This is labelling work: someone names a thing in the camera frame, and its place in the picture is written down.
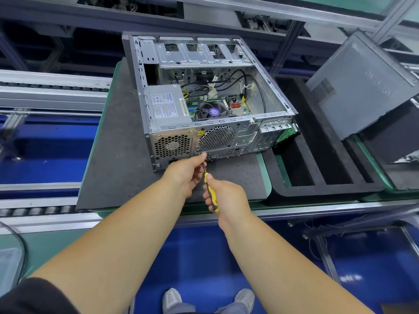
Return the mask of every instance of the yellow and black screwdriver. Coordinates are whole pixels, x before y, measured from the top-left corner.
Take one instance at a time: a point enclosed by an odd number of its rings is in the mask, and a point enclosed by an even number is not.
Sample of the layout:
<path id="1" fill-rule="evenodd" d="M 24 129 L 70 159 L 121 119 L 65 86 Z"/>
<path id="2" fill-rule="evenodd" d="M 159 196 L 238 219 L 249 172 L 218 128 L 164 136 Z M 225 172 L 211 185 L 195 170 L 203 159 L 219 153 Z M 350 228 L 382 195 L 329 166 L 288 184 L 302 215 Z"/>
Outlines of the yellow and black screwdriver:
<path id="1" fill-rule="evenodd" d="M 212 207 L 214 208 L 214 211 L 216 213 L 219 213 L 220 210 L 218 209 L 218 205 L 217 205 L 217 194 L 215 193 L 215 190 L 213 190 L 211 188 L 211 186 L 208 185 L 208 182 L 207 182 L 208 172 L 207 172 L 207 168 L 205 167 L 205 165 L 203 163 L 202 163 L 202 167 L 204 168 L 204 172 L 205 172 L 204 173 L 204 176 L 205 176 L 204 177 L 204 183 L 207 185 L 208 193 L 211 196 Z"/>

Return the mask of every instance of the white shoe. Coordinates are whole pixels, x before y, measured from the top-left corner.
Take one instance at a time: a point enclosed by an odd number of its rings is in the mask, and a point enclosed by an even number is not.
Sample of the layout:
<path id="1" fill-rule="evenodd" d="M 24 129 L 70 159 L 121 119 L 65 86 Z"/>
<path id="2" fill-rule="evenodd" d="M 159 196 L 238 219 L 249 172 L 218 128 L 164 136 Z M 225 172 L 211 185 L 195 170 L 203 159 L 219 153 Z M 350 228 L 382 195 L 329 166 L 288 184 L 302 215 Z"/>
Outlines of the white shoe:
<path id="1" fill-rule="evenodd" d="M 166 291 L 166 293 L 163 295 L 163 314 L 167 314 L 169 310 L 178 303 L 182 303 L 180 293 L 174 288 L 171 288 L 168 291 Z"/>
<path id="2" fill-rule="evenodd" d="M 243 290 L 238 291 L 238 293 L 234 297 L 234 301 L 238 303 L 243 303 L 246 306 L 248 313 L 251 313 L 255 304 L 255 294 L 252 292 L 252 290 L 244 288 Z"/>

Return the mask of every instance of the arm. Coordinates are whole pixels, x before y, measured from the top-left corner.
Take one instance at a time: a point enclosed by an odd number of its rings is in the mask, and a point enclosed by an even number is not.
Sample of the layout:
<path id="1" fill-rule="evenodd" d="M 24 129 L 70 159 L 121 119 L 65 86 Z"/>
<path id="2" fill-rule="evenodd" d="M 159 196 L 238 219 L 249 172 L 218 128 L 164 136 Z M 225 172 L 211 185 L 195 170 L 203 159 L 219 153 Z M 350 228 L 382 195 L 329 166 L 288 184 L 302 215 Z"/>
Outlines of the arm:
<path id="1" fill-rule="evenodd" d="M 201 180 L 206 154 L 172 163 L 163 177 L 40 267 L 82 314 L 122 313 Z"/>
<path id="2" fill-rule="evenodd" d="M 242 187 L 210 175 L 207 181 L 217 193 L 218 224 L 268 313 L 372 313 L 254 216 Z M 213 212 L 208 191 L 204 198 Z"/>

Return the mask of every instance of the yellow screwdriver handle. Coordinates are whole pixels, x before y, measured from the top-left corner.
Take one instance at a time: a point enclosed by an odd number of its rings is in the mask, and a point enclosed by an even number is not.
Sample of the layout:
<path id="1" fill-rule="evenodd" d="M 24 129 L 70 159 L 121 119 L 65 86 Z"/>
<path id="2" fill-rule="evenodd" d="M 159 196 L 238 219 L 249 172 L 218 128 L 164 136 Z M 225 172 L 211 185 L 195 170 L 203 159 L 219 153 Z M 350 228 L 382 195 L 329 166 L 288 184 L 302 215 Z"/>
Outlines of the yellow screwdriver handle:
<path id="1" fill-rule="evenodd" d="M 211 186 L 209 186 L 209 185 L 208 185 L 208 182 L 207 182 L 207 175 L 208 175 L 208 173 L 205 173 L 204 183 L 207 185 L 207 188 L 208 188 L 209 194 L 211 195 L 212 207 L 214 207 L 214 211 L 215 211 L 216 213 L 219 213 L 219 212 L 220 212 L 220 210 L 218 209 L 218 204 L 217 204 L 217 193 L 215 192 L 215 190 L 213 190 L 213 189 L 211 188 Z"/>

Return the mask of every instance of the open computer chassis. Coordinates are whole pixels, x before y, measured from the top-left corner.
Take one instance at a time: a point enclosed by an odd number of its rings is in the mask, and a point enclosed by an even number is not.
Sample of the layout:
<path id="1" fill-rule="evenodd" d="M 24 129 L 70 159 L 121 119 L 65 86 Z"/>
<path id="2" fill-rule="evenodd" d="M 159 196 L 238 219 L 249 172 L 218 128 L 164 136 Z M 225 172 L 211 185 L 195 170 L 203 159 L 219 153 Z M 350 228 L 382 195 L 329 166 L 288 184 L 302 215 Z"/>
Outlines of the open computer chassis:
<path id="1" fill-rule="evenodd" d="M 260 152 L 296 110 L 238 36 L 126 32 L 125 54 L 154 171 L 206 152 Z"/>

